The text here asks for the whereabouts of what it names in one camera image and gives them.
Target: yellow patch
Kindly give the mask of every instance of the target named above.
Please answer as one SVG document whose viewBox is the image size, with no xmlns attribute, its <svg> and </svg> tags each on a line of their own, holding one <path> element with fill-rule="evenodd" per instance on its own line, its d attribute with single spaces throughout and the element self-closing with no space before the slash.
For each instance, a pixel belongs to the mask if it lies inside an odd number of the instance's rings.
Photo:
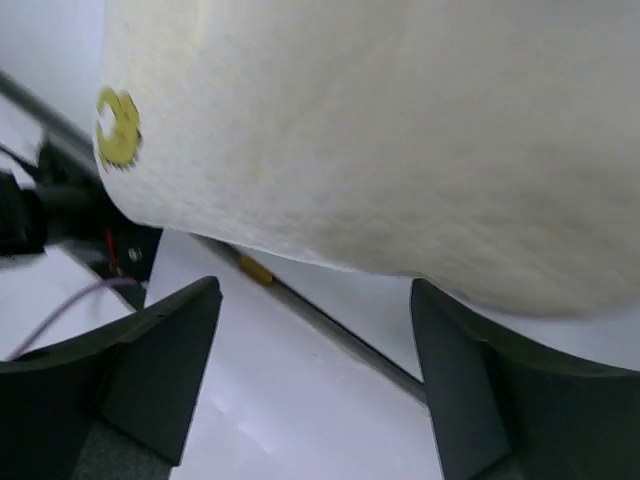
<svg viewBox="0 0 640 480">
<path fill-rule="evenodd" d="M 105 136 L 102 125 L 96 122 L 98 155 L 105 168 L 128 169 L 138 158 L 142 139 L 138 109 L 127 92 L 117 94 L 112 88 L 105 87 L 98 95 L 98 114 L 103 115 L 107 107 L 113 113 L 113 127 Z"/>
</svg>

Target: purple wire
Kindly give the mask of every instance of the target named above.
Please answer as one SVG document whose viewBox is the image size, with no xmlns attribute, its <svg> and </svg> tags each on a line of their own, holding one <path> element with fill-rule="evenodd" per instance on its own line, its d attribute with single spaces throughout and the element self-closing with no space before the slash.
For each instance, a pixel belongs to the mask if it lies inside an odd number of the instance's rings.
<svg viewBox="0 0 640 480">
<path fill-rule="evenodd" d="M 29 336 L 24 339 L 24 341 L 16 347 L 13 352 L 7 357 L 7 362 L 15 360 L 20 355 L 22 355 L 25 351 L 27 351 L 41 336 L 44 332 L 46 332 L 54 323 L 60 319 L 63 313 L 65 313 L 69 308 L 75 305 L 79 300 L 86 297 L 88 294 L 95 292 L 96 290 L 101 290 L 103 288 L 111 288 L 111 287 L 120 287 L 125 285 L 136 285 L 136 282 L 133 278 L 127 277 L 117 277 L 117 278 L 108 278 L 106 280 L 100 280 L 99 282 L 93 283 L 84 287 L 79 292 L 73 294 L 67 300 L 62 303 L 58 308 L 56 308 L 53 312 L 51 312 L 47 317 L 42 321 L 38 327 L 29 334 Z"/>
</svg>

